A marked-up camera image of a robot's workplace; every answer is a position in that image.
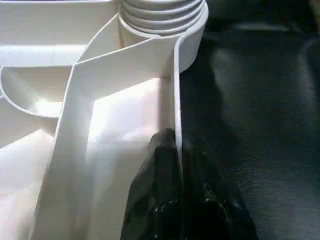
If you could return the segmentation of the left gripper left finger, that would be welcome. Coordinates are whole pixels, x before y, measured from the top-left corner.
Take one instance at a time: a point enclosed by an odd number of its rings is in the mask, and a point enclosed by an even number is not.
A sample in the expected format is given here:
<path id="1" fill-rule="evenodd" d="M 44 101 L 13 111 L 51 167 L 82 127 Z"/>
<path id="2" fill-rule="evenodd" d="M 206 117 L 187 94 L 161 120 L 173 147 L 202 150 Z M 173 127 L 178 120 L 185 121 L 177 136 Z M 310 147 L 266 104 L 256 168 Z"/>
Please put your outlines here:
<path id="1" fill-rule="evenodd" d="M 134 176 L 121 229 L 123 240 L 179 240 L 182 181 L 175 131 L 154 134 L 148 155 Z"/>

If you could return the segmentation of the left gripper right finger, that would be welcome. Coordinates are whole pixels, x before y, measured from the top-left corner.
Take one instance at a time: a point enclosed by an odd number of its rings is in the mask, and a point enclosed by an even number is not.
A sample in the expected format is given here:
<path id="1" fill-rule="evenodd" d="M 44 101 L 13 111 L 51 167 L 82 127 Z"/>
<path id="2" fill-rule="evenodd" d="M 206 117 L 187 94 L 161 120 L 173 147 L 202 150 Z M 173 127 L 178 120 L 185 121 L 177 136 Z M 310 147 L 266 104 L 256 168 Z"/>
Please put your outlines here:
<path id="1" fill-rule="evenodd" d="M 259 239 L 240 190 L 204 139 L 183 139 L 182 166 L 186 239 Z"/>

